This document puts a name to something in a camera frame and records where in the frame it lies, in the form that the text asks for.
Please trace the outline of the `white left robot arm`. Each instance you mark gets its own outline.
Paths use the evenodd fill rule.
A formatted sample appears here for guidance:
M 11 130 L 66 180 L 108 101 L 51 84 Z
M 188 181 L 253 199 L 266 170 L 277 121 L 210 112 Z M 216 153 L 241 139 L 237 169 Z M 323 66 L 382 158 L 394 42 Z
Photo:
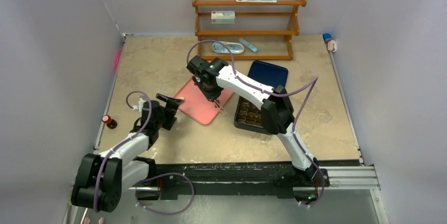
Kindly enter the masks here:
M 139 157 L 149 150 L 159 137 L 159 130 L 171 130 L 183 99 L 158 93 L 155 100 L 142 91 L 132 110 L 140 112 L 132 130 L 118 144 L 99 154 L 88 153 L 80 163 L 70 202 L 95 212 L 112 212 L 118 206 L 122 192 L 137 183 L 145 187 L 157 181 L 155 162 Z

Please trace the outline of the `dark blue tin lid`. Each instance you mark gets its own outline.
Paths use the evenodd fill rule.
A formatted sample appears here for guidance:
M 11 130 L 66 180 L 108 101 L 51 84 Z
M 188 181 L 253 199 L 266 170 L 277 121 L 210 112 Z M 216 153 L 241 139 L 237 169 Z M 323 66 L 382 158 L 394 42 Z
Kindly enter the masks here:
M 285 87 L 288 70 L 279 65 L 256 60 L 252 63 L 247 76 L 264 85 Z

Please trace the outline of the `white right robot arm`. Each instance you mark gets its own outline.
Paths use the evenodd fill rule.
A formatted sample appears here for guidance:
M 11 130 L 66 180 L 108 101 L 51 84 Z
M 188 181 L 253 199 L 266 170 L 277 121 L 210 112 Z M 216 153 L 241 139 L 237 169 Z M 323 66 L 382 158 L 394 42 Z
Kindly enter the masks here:
M 223 90 L 230 90 L 249 101 L 261 111 L 261 126 L 276 135 L 296 171 L 297 181 L 307 186 L 316 180 L 318 168 L 314 156 L 305 146 L 297 131 L 298 116 L 290 101 L 290 94 L 283 86 L 272 87 L 259 83 L 219 58 L 211 62 L 194 56 L 187 62 L 187 69 L 204 97 L 213 102 Z

